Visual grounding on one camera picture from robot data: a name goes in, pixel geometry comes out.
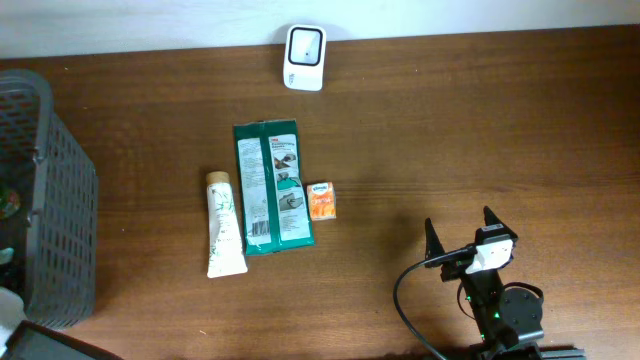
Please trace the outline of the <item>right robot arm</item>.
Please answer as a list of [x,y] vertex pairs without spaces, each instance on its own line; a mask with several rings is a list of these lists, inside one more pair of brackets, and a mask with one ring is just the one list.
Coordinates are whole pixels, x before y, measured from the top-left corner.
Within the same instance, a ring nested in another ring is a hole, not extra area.
[[466,296],[482,342],[471,347],[471,359],[584,359],[582,349],[543,349],[543,291],[522,282],[503,283],[499,271],[514,259],[518,235],[489,208],[474,241],[444,250],[430,219],[425,220],[427,268],[438,267],[441,280],[457,281]]

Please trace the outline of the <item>green wipes pack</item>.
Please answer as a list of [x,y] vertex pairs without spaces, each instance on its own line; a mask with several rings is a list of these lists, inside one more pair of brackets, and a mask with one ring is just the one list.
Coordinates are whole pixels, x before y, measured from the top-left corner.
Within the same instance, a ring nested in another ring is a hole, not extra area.
[[233,134],[246,254],[268,255],[313,246],[297,123],[275,120],[236,125]]

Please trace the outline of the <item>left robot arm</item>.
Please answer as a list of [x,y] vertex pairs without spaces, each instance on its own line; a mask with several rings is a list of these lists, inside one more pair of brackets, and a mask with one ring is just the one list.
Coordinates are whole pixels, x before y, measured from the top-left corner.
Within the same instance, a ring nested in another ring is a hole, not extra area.
[[14,360],[122,360],[122,357],[29,321],[24,302],[1,288],[1,358]]

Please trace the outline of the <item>orange tissue pack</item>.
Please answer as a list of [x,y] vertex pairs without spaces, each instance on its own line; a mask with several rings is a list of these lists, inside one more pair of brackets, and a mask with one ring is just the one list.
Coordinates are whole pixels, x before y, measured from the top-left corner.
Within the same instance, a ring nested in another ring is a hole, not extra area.
[[332,182],[308,185],[307,197],[312,221],[330,220],[337,217],[336,195]]

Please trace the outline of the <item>white cream tube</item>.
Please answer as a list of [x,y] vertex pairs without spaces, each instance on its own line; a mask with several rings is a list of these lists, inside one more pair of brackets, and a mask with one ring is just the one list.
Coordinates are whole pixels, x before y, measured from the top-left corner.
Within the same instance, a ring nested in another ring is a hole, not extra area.
[[223,171],[210,172],[205,179],[209,217],[207,277],[246,273],[248,267],[229,174]]

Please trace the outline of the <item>green lid jar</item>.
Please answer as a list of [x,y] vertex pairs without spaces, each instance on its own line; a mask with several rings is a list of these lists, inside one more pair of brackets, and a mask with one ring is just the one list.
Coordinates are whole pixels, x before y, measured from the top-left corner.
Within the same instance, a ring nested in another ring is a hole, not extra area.
[[20,210],[20,196],[16,190],[2,185],[0,196],[0,218],[2,220],[8,219]]

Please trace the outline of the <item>light green snack packet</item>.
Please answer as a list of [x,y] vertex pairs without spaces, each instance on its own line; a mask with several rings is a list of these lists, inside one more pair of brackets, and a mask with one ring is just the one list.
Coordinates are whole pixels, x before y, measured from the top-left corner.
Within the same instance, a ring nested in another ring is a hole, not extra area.
[[12,262],[15,250],[11,247],[2,249],[0,251],[0,265],[8,265]]

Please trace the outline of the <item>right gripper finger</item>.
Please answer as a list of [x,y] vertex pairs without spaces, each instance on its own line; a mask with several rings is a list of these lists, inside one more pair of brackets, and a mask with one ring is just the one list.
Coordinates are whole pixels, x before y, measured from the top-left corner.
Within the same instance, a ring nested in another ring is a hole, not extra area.
[[483,208],[483,214],[485,226],[482,228],[482,231],[486,239],[505,235],[513,242],[518,241],[518,235],[502,222],[488,206]]
[[444,248],[439,240],[436,230],[433,226],[432,220],[427,218],[425,220],[425,236],[426,236],[426,248],[425,248],[425,268],[433,268],[441,264],[442,258],[445,255]]

